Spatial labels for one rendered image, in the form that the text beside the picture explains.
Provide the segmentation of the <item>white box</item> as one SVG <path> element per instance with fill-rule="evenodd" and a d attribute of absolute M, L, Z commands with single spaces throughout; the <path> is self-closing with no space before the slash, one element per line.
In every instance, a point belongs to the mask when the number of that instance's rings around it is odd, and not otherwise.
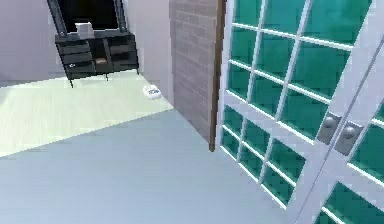
<path fill-rule="evenodd" d="M 91 22 L 81 22 L 75 24 L 80 39 L 92 39 L 94 30 Z"/>

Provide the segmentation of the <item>black television stand cabinet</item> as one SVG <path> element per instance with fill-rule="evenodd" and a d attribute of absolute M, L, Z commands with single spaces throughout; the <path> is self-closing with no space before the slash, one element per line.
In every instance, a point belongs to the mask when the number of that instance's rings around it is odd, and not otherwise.
<path fill-rule="evenodd" d="M 87 39 L 75 33 L 56 35 L 55 45 L 70 84 L 96 75 L 133 69 L 139 72 L 135 35 L 128 31 L 96 31 Z"/>

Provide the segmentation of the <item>black television set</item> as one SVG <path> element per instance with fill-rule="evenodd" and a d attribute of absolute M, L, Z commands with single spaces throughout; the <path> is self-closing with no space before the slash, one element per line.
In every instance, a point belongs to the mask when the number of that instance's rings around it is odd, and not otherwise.
<path fill-rule="evenodd" d="M 46 0 L 57 35 L 68 36 L 77 23 L 90 23 L 94 30 L 126 32 L 123 0 Z"/>

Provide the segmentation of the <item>small white blue object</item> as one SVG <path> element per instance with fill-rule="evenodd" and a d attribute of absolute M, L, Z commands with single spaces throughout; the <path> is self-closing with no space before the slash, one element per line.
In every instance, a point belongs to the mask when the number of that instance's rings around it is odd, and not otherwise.
<path fill-rule="evenodd" d="M 162 96 L 161 91 L 155 85 L 144 86 L 143 93 L 150 100 L 158 99 Z"/>

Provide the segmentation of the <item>grey round door knob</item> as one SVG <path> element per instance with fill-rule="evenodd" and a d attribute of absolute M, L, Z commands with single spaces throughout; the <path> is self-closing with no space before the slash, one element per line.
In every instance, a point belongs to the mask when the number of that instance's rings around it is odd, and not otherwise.
<path fill-rule="evenodd" d="M 362 129 L 361 125 L 349 121 L 341 131 L 335 149 L 344 156 L 348 156 Z"/>
<path fill-rule="evenodd" d="M 329 145 L 334 133 L 336 132 L 340 120 L 340 116 L 328 112 L 323 119 L 319 132 L 317 134 L 317 139 L 320 142 Z"/>

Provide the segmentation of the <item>white glass paned door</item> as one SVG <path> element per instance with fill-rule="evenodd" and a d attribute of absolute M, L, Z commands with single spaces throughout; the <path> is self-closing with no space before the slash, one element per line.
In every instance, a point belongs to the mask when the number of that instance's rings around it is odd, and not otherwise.
<path fill-rule="evenodd" d="M 250 224 L 295 224 L 383 38 L 384 0 L 227 0 L 216 143 Z"/>
<path fill-rule="evenodd" d="M 363 129 L 344 156 L 349 121 Z M 384 224 L 384 38 L 295 224 Z"/>

